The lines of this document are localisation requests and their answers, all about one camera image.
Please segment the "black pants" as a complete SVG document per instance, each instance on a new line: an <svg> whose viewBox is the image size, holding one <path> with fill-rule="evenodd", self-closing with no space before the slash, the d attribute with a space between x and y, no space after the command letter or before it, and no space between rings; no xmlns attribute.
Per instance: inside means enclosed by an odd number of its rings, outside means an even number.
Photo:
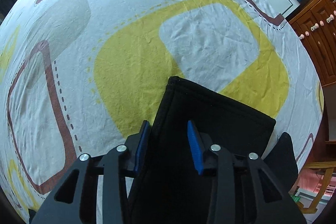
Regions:
<svg viewBox="0 0 336 224"><path fill-rule="evenodd" d="M171 77L148 139L143 170L130 192L134 223L207 223L212 180L194 168L187 137L199 133L237 155L265 159L275 120L243 103Z"/></svg>

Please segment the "patterned white yellow bedsheet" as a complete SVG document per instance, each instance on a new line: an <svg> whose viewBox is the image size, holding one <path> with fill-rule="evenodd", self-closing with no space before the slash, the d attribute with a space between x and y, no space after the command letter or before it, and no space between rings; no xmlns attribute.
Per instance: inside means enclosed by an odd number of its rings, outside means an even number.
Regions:
<svg viewBox="0 0 336 224"><path fill-rule="evenodd" d="M154 121L179 76L276 120L302 168L322 119L317 71L267 0L17 0L1 24L1 188L19 219L82 153Z"/></svg>

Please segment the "brown wooden cabinet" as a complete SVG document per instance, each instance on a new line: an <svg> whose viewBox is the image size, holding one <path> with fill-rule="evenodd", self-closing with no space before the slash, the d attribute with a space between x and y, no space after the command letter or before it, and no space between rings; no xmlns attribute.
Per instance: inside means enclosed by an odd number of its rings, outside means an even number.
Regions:
<svg viewBox="0 0 336 224"><path fill-rule="evenodd" d="M323 86L335 84L335 0L311 0L290 17Z"/></svg>

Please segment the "wooden chair frame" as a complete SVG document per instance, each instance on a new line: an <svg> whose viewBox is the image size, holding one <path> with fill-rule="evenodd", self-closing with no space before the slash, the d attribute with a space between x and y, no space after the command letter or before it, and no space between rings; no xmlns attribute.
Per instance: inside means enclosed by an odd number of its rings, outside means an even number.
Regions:
<svg viewBox="0 0 336 224"><path fill-rule="evenodd" d="M314 151L299 173L295 196L305 215L317 216L335 194L335 141L325 142L323 154Z"/></svg>

